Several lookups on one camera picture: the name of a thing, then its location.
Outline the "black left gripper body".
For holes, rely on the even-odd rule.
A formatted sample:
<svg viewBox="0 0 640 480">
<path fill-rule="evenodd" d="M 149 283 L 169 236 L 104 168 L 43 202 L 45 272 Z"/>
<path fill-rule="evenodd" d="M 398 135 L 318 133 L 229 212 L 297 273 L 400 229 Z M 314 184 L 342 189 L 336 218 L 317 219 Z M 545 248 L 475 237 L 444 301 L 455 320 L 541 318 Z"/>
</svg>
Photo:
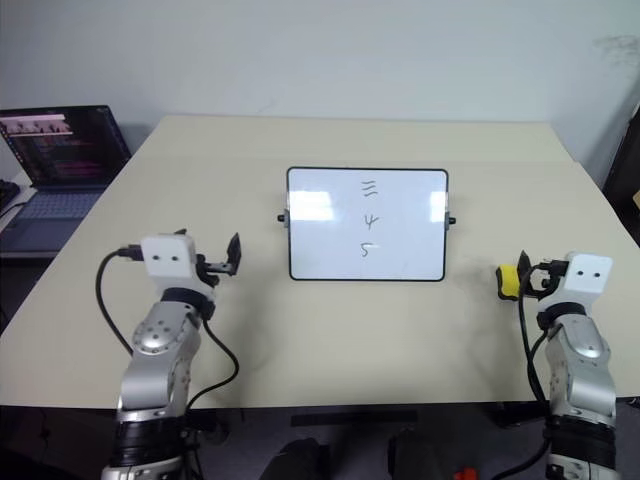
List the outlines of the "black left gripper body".
<svg viewBox="0 0 640 480">
<path fill-rule="evenodd" d="M 203 254 L 196 255 L 195 269 L 197 277 L 212 289 L 220 283 L 219 276 L 221 274 L 236 275 L 236 265 L 234 263 L 209 263 Z"/>
</svg>

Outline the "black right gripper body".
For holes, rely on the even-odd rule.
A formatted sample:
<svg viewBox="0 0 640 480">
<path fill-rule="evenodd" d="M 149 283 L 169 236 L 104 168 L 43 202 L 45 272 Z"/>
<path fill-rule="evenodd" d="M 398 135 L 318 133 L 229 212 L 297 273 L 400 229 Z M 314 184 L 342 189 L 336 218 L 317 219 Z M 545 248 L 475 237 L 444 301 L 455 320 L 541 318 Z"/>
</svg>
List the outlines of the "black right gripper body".
<svg viewBox="0 0 640 480">
<path fill-rule="evenodd" d="M 560 280 L 565 276 L 569 267 L 566 260 L 551 260 L 532 265 L 527 271 L 527 296 L 548 297 L 559 287 Z M 536 288 L 532 283 L 535 272 L 543 274 L 540 287 Z"/>
</svg>

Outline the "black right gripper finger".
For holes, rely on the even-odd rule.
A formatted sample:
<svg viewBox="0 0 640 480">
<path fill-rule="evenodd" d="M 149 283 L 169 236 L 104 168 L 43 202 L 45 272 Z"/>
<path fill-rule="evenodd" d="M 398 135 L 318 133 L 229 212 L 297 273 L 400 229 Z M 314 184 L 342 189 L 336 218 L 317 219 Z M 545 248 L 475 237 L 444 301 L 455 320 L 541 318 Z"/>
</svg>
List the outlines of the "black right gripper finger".
<svg viewBox="0 0 640 480">
<path fill-rule="evenodd" d="M 531 287 L 530 275 L 532 264 L 525 250 L 522 250 L 517 263 L 517 275 L 519 280 L 519 293 L 527 296 Z"/>
</svg>

